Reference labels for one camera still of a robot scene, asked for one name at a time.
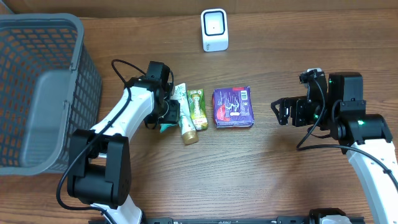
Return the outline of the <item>white bamboo print tube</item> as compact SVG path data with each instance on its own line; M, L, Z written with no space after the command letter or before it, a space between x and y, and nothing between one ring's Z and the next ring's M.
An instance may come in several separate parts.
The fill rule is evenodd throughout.
M175 86L174 93L171 99L177 100L180 104L180 118L178 124L181 129L184 144L190 145L198 142L197 130L190 117L190 109L187 100L187 89L185 83L181 83Z

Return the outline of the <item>green yellow snack pouch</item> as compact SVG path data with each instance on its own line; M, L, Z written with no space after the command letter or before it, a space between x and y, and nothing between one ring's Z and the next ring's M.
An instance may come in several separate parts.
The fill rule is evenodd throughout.
M190 117L197 131L208 129L205 96L203 89L187 90Z

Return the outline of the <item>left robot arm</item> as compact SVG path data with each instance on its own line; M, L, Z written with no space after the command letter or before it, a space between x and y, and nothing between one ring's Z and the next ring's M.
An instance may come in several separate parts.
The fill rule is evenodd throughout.
M177 124L180 104L171 98L174 75L162 62L151 61L140 77L124 80L123 96L109 114L90 129L77 129L70 141L69 165L58 183L57 202L67 186L83 210L99 211L107 223L146 223L131 196L129 143L140 124L156 128Z

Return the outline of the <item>white barcode scanner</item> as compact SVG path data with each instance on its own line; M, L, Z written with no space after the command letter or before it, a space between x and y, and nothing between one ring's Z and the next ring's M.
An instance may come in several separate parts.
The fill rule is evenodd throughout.
M229 45L228 20L224 9L206 9L201 13L201 34L205 52L224 51Z

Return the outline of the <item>purple sanitary pad pack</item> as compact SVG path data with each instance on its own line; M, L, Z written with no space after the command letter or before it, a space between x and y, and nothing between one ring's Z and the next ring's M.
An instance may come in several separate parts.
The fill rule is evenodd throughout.
M254 125L250 86L217 88L212 100L217 128L250 128Z

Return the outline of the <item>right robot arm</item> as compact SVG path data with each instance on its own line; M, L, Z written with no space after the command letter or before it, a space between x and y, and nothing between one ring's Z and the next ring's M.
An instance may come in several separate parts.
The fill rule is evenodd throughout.
M397 158L392 133L380 114L366 112L363 77L358 72L329 75L319 68L299 76L305 96L281 98L271 109L281 125L327 131L347 156L368 201L375 223L397 223Z

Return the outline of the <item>grey plastic mesh basket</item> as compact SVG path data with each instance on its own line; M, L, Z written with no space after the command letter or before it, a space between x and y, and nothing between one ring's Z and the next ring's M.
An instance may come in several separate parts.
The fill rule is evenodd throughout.
M102 80L72 14L1 16L1 175L61 173L98 116Z

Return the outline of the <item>teal plastic packet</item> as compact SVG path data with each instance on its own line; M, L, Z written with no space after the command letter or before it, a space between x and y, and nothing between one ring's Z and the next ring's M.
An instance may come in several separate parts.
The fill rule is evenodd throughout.
M175 124L161 124L160 125L160 133L165 132L167 129L174 127Z

